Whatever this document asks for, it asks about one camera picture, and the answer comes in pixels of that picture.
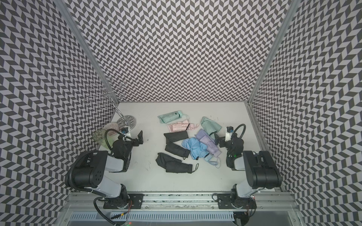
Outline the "green drinking glass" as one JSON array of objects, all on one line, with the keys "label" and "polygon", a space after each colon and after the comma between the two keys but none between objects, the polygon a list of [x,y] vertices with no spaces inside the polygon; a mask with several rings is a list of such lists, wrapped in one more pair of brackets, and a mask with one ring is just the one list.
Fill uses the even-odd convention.
[{"label": "green drinking glass", "polygon": [[106,148],[107,150],[110,150],[109,146],[106,143],[106,140],[108,141],[108,144],[112,147],[114,139],[110,136],[109,133],[107,133],[107,135],[105,135],[105,133],[106,133],[105,129],[97,130],[93,132],[92,139],[102,147]]}]

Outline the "lavender sleeved umbrella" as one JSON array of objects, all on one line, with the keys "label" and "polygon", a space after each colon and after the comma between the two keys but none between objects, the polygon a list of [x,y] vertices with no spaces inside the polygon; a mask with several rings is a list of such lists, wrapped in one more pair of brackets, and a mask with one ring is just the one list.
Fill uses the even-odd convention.
[{"label": "lavender sleeved umbrella", "polygon": [[217,147],[217,145],[214,143],[214,141],[209,136],[204,136],[201,140],[201,143],[205,144],[207,146],[207,151],[211,153],[214,157],[219,157],[221,154],[221,151]]}]

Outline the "black sleeve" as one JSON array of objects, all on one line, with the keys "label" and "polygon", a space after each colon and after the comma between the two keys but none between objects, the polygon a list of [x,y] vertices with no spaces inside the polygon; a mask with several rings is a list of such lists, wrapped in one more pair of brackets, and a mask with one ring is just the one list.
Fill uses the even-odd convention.
[{"label": "black sleeve", "polygon": [[166,143],[174,143],[189,138],[187,131],[164,133],[164,136]]},{"label": "black sleeve", "polygon": [[176,159],[174,157],[171,157],[165,153],[158,153],[157,154],[157,159],[156,162],[158,164],[158,166],[162,167],[163,169],[166,169],[166,164],[168,162],[178,162],[181,163],[182,160]]}]

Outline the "ribbed glass bowl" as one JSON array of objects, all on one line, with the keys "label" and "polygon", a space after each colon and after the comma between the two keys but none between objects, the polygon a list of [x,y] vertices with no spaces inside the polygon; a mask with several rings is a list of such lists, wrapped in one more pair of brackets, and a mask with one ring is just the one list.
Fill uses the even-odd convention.
[{"label": "ribbed glass bowl", "polygon": [[[108,124],[106,124],[103,129],[106,131],[108,129],[113,129],[113,130],[116,130],[116,131],[119,131],[119,125],[117,122],[110,122]],[[107,133],[108,136],[114,136],[116,134],[115,131],[109,131]]]}]

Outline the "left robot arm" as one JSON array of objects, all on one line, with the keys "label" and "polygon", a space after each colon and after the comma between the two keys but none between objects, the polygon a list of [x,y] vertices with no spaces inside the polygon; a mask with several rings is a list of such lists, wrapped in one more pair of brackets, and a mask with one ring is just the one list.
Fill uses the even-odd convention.
[{"label": "left robot arm", "polygon": [[128,128],[103,130],[97,133],[104,139],[108,151],[86,151],[79,155],[66,174],[67,187],[99,195],[104,209],[140,209],[144,194],[129,194],[126,186],[105,176],[128,171],[132,149],[142,145],[143,131],[132,138]]}]

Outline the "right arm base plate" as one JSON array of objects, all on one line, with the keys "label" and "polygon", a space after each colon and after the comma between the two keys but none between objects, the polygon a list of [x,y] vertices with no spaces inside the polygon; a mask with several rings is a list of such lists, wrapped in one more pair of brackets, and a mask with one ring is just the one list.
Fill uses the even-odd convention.
[{"label": "right arm base plate", "polygon": [[213,193],[211,197],[218,204],[218,208],[221,210],[255,210],[257,208],[256,202],[252,197],[233,197],[230,193]]}]

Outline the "pink sleeved umbrella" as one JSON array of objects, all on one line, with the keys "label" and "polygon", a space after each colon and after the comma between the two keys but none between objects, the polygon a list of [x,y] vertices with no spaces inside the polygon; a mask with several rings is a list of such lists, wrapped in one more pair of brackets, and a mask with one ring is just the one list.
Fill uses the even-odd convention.
[{"label": "pink sleeved umbrella", "polygon": [[180,132],[193,131],[199,127],[199,124],[190,123],[189,120],[184,120],[168,124],[167,126],[170,132]]}]

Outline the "blue sleeved umbrella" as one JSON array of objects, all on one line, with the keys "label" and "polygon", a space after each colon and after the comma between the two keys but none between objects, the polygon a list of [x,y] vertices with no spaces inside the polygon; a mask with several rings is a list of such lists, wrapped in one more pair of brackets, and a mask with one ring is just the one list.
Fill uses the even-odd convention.
[{"label": "blue sleeved umbrella", "polygon": [[187,138],[182,141],[182,147],[190,151],[193,160],[204,159],[207,163],[215,166],[217,169],[221,167],[218,157],[214,157],[208,150],[207,145],[200,142],[197,138]]}]

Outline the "mint green sleeved umbrella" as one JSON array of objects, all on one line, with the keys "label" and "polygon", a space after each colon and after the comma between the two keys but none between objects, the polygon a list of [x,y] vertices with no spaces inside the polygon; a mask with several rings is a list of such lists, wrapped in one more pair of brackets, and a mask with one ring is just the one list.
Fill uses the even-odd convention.
[{"label": "mint green sleeved umbrella", "polygon": [[203,130],[212,138],[215,139],[215,134],[217,134],[221,129],[222,126],[219,125],[218,123],[216,123],[215,121],[207,118],[207,117],[202,117],[201,122],[200,122]]}]

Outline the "black sleeved umbrella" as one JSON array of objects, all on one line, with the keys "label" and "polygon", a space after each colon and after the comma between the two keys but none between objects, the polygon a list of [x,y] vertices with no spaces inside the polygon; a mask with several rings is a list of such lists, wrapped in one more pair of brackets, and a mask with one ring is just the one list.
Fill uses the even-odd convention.
[{"label": "black sleeved umbrella", "polygon": [[192,164],[179,163],[179,162],[168,162],[166,164],[166,172],[169,173],[188,173],[192,174],[199,168],[199,164],[197,163],[195,169],[193,169]]},{"label": "black sleeved umbrella", "polygon": [[185,149],[177,144],[174,143],[167,143],[165,150],[169,153],[172,153],[174,155],[177,155],[183,159],[186,159],[190,155],[190,150]]}]

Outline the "lavender sleeve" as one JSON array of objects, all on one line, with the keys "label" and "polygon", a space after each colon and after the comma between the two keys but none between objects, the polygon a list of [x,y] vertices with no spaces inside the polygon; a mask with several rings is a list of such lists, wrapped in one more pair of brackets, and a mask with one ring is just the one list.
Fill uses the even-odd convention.
[{"label": "lavender sleeve", "polygon": [[201,141],[209,141],[210,137],[209,135],[203,130],[200,129],[198,133],[195,135],[195,137],[201,142]]}]

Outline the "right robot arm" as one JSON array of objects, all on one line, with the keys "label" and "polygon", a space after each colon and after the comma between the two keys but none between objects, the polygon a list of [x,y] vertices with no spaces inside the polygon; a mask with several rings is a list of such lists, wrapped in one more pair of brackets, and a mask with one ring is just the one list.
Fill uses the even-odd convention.
[{"label": "right robot arm", "polygon": [[226,166],[232,171],[243,171],[246,179],[235,184],[229,194],[216,194],[219,209],[255,210],[254,194],[263,190],[274,189],[282,184],[282,176],[269,151],[244,150],[243,136],[246,125],[237,128],[227,127],[224,137],[216,132],[215,143],[227,150]]}]

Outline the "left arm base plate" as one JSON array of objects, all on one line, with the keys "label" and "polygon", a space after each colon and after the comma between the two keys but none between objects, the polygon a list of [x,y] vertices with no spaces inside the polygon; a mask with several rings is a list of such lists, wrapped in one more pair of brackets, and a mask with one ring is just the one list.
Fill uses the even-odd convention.
[{"label": "left arm base plate", "polygon": [[106,210],[141,209],[143,198],[144,194],[137,193],[128,194],[125,198],[106,198],[103,208]]}]

